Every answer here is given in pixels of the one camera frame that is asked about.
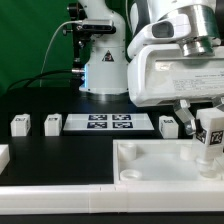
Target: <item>robotic manipulator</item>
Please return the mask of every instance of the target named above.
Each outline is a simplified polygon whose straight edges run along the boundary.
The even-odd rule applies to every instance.
[[[77,21],[72,29],[64,29],[65,34],[73,33],[75,88],[97,100],[127,97],[124,19],[108,9],[105,0],[79,0],[70,4],[68,11],[71,20]],[[88,42],[91,43],[90,59],[82,64],[80,50]]]
[[[83,74],[79,91],[94,99],[129,91],[138,107],[174,105],[194,135],[201,172],[223,153],[224,2],[222,0],[134,0],[130,7],[133,40],[125,58],[125,22],[105,0],[80,0],[68,7],[72,20],[74,73]],[[79,50],[92,43],[89,61]],[[214,108],[189,111],[191,102],[212,101]]]
[[[194,135],[191,156],[204,175],[223,154],[223,9],[222,0],[135,0],[130,12],[130,98],[139,107],[174,106]],[[198,110],[195,119],[190,102],[204,101],[214,108]]]

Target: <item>white platform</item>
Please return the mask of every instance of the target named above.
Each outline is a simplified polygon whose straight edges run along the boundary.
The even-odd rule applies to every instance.
[[[64,131],[154,130],[147,114],[69,114]]]
[[[191,143],[116,140],[114,184],[1,187],[0,214],[224,211],[224,157],[203,177],[185,155]],[[141,175],[121,180],[124,170]]]

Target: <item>robot logo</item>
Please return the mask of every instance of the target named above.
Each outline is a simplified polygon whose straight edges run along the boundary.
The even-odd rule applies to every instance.
[[[114,62],[113,56],[110,53],[110,51],[107,51],[106,55],[104,56],[102,61],[106,61],[106,62]]]
[[[210,145],[217,145],[222,143],[223,131],[212,132]]]

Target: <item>white box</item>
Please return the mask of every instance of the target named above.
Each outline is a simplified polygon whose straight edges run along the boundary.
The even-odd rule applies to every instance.
[[[8,145],[0,145],[0,175],[9,163],[9,147]]]
[[[12,137],[27,136],[30,128],[31,122],[29,114],[16,115],[11,122]]]
[[[59,136],[62,128],[61,114],[48,115],[44,122],[45,136]]]

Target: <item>green screen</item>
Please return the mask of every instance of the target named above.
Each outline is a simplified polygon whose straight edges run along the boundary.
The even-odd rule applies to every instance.
[[[0,1],[0,95],[11,83],[40,74],[51,37],[59,25],[70,20],[67,6],[75,2]],[[125,0],[106,0],[106,4],[125,17]],[[72,35],[64,37],[60,32],[49,52],[44,71],[70,69],[72,61]]]

